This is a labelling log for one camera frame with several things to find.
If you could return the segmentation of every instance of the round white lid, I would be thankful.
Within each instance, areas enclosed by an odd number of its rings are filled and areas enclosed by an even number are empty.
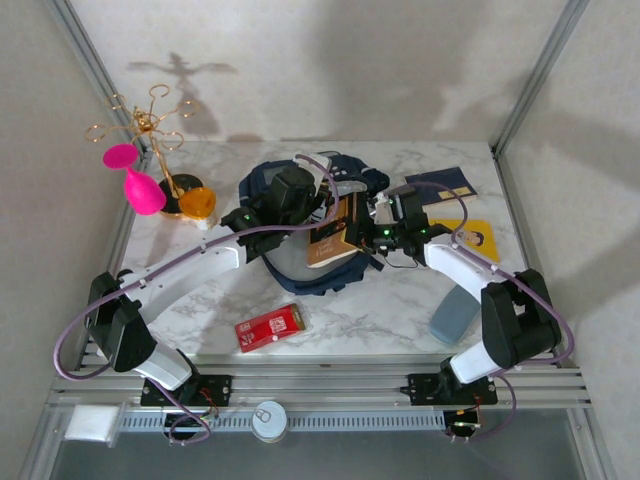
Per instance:
[[[251,416],[253,431],[260,437],[271,440],[284,433],[287,427],[287,413],[276,402],[262,402]]]

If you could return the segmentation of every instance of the pink silicone cup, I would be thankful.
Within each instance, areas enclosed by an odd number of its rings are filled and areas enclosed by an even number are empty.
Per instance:
[[[167,197],[153,178],[131,168],[127,168],[127,177],[124,179],[124,194],[140,215],[158,213],[167,203]]]
[[[138,159],[138,149],[129,143],[121,143],[104,152],[102,162],[107,168],[120,170],[133,165]]]

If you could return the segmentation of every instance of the red box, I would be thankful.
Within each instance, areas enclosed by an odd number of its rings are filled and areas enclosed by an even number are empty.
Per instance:
[[[265,313],[236,325],[236,336],[242,353],[256,350],[305,329],[300,309],[295,303]]]

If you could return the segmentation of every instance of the marble tabletop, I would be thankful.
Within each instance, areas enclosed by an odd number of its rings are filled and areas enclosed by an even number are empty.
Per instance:
[[[297,151],[337,150],[364,160],[391,177],[460,166],[478,191],[468,203],[470,218],[491,223],[502,265],[524,268],[503,191],[484,143],[436,142],[187,142],[167,159],[173,173],[192,173],[218,196],[216,212],[238,206],[238,182],[258,163],[291,158]],[[157,162],[149,169],[162,178]],[[459,205],[439,207],[434,218],[460,218]],[[201,242],[203,232],[187,221],[161,215],[137,216],[127,245],[123,268],[137,270]],[[398,263],[408,259],[400,256]],[[244,320],[297,302],[307,330],[244,355],[387,355],[454,353],[480,338],[476,322],[456,346],[436,340],[427,325],[453,287],[444,275],[426,268],[369,268],[362,282],[323,297],[296,297],[283,290],[258,259],[203,284],[167,309],[150,330],[170,346],[187,354],[240,353],[234,326]]]

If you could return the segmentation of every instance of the glass panel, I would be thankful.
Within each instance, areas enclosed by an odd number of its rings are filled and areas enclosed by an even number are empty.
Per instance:
[[[484,412],[495,425],[506,412]],[[228,478],[402,480],[583,479],[563,410],[519,411],[488,440],[451,445],[440,432],[289,433],[277,444],[247,433],[171,447],[159,434],[123,434],[115,448],[65,442],[54,479]]]

